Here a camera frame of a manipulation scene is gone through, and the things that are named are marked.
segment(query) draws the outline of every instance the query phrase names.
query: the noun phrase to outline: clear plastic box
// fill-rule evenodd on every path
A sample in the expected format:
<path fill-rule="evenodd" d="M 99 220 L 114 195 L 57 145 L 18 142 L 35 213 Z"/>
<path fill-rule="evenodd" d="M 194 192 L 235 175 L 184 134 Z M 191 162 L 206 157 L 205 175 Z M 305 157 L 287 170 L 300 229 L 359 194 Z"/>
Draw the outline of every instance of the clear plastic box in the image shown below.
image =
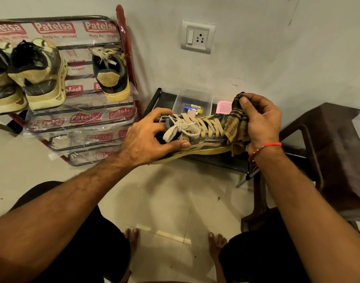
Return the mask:
<path fill-rule="evenodd" d="M 196 117 L 210 116 L 211 108 L 213 106 L 213 97 L 207 92 L 183 89 L 177 95 L 172 109 L 173 113 L 187 113 L 187 111 L 185 111 L 185 106 L 191 106 L 191 104 L 201 106 L 201 109 L 203 110 L 202 114 L 198 114 Z"/>

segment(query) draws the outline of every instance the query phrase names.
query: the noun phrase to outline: red thread bracelet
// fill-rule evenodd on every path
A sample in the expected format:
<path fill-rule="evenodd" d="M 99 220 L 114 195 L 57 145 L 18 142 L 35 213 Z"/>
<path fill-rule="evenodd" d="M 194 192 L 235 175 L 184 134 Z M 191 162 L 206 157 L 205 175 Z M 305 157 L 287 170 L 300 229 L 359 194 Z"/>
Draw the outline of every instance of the red thread bracelet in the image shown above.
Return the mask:
<path fill-rule="evenodd" d="M 258 148 L 255 152 L 252 153 L 251 156 L 249 156 L 248 158 L 248 161 L 252 161 L 253 157 L 261 151 L 261 149 L 265 148 L 265 147 L 268 147 L 268 146 L 282 146 L 282 143 L 281 142 L 274 142 L 274 143 L 269 143 L 269 144 L 265 144 L 264 146 L 261 146 L 260 148 Z"/>

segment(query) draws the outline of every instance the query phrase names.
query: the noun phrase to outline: plaid cloth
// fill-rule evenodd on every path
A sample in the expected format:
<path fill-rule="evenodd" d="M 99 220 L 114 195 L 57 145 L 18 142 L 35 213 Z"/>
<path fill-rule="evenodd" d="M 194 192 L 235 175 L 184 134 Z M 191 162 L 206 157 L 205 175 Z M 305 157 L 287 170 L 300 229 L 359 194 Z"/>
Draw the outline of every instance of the plaid cloth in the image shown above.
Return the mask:
<path fill-rule="evenodd" d="M 227 116 L 224 126 L 224 134 L 228 139 L 227 144 L 232 144 L 231 152 L 233 156 L 243 153 L 245 147 L 250 142 L 248 136 L 248 116 L 243 112 L 239 103 L 240 98 L 246 97 L 243 93 L 235 96 L 232 102 L 232 111 Z"/>

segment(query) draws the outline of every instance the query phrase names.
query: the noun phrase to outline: shoe sole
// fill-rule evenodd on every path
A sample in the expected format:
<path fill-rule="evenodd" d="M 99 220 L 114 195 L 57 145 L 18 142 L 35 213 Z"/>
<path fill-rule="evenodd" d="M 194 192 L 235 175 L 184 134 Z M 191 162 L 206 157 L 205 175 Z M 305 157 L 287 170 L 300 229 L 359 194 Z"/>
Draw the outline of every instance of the shoe sole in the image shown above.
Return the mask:
<path fill-rule="evenodd" d="M 0 114 L 21 111 L 27 108 L 28 102 L 20 86 L 13 95 L 0 99 Z"/>
<path fill-rule="evenodd" d="M 51 48 L 57 48 L 52 42 L 45 40 Z M 62 105 L 66 100 L 66 89 L 64 86 L 64 79 L 67 76 L 68 65 L 64 60 L 63 56 L 61 56 L 61 66 L 59 69 L 58 77 L 57 77 L 57 85 L 54 90 L 46 93 L 44 95 L 36 95 L 36 96 L 28 96 L 27 100 L 29 103 L 29 107 L 32 110 L 51 108 Z"/>
<path fill-rule="evenodd" d="M 122 102 L 129 98 L 130 96 L 130 83 L 129 79 L 127 79 L 127 86 L 124 90 L 117 93 L 106 93 L 104 92 L 107 100 L 110 102 Z"/>
<path fill-rule="evenodd" d="M 218 148 L 214 148 L 214 149 L 205 149 L 205 150 L 195 150 L 195 151 L 184 151 L 182 153 L 173 155 L 172 157 L 169 158 L 165 158 L 162 160 L 158 160 L 153 162 L 152 164 L 164 164 L 167 162 L 170 162 L 172 160 L 184 157 L 184 156 L 188 156 L 188 155 L 193 155 L 193 154 L 197 154 L 197 155 L 216 155 L 216 154 L 222 154 L 225 152 L 229 152 L 231 151 L 231 147 L 227 146 L 227 147 L 218 147 Z"/>

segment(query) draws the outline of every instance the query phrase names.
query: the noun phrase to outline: switch plate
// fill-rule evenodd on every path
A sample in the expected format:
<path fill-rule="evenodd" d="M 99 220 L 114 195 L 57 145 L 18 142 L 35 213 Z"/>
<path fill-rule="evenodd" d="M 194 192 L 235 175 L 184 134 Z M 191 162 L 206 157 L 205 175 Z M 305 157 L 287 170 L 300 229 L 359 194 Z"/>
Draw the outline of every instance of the switch plate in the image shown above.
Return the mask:
<path fill-rule="evenodd" d="M 214 33 L 215 25 L 182 21 L 181 48 L 210 54 Z"/>

